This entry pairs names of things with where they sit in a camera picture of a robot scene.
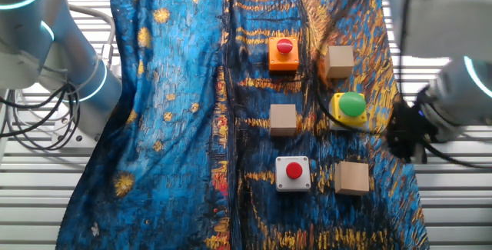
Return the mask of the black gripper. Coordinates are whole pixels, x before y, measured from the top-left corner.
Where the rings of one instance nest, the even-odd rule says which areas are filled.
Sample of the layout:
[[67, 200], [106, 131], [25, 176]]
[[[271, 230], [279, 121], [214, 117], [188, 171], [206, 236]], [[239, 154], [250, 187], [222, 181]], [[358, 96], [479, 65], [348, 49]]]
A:
[[426, 148], [418, 143], [425, 142], [425, 117], [421, 114], [420, 102], [412, 106], [406, 101], [393, 104], [390, 122], [387, 125], [387, 145], [389, 152], [400, 159], [411, 159], [411, 142], [414, 147], [413, 163], [426, 164]]

